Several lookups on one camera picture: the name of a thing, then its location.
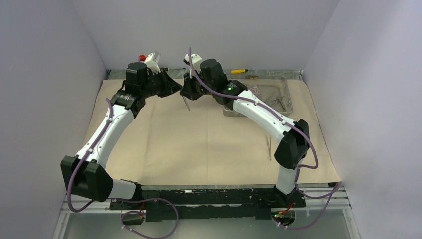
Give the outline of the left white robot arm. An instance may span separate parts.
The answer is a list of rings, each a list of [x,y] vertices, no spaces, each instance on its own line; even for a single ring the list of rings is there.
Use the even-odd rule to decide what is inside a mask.
[[[112,178],[106,172],[108,159],[147,98],[167,97],[181,89],[164,69],[153,72],[144,63],[130,63],[122,86],[111,99],[106,99],[108,109],[98,128],[74,156],[65,156],[60,163],[67,201],[72,195],[98,202],[117,198],[123,199],[130,209],[139,208],[143,202],[141,185]]]

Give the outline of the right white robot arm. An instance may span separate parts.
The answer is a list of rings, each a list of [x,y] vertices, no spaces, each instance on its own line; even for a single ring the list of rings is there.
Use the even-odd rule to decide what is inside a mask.
[[[192,57],[186,55],[183,61],[189,71],[184,74],[182,97],[195,101],[203,95],[211,95],[218,104],[246,116],[277,141],[274,158],[279,164],[279,173],[274,200],[281,207],[289,205],[294,198],[299,164],[310,147],[307,122],[302,119],[294,121],[280,114],[246,85],[228,79],[215,59],[203,60],[195,54]]]

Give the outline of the beige surgical wrap cloth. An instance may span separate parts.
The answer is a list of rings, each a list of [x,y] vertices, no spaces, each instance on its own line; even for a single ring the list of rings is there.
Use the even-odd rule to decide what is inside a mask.
[[[271,138],[245,117],[226,117],[213,97],[151,97],[116,143],[106,165],[115,179],[143,185],[274,184],[279,165]]]

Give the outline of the steel tweezers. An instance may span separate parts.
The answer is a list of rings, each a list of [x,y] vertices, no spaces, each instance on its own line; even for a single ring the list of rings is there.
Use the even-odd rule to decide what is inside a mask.
[[[189,104],[188,104],[187,99],[186,99],[186,98],[184,98],[184,97],[183,97],[183,99],[184,99],[185,105],[186,105],[186,107],[187,107],[187,110],[188,110],[188,111],[190,111],[191,109],[190,109],[190,106],[189,106]]]
[[[269,135],[266,136],[266,143],[267,143],[267,151],[268,151],[268,160],[271,161],[271,137]]]

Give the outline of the wire mesh instrument tray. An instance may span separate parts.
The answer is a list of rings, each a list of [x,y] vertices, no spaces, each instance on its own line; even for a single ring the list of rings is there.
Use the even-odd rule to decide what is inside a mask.
[[[293,106],[290,98],[287,80],[283,76],[265,76],[258,75],[259,79],[245,79],[248,75],[228,75],[228,79],[237,80],[247,86],[258,86],[261,91],[261,96],[257,96],[261,101],[269,106],[269,103],[276,98],[283,96],[283,102],[287,108],[286,112],[279,112],[284,116],[289,116],[293,112]]]

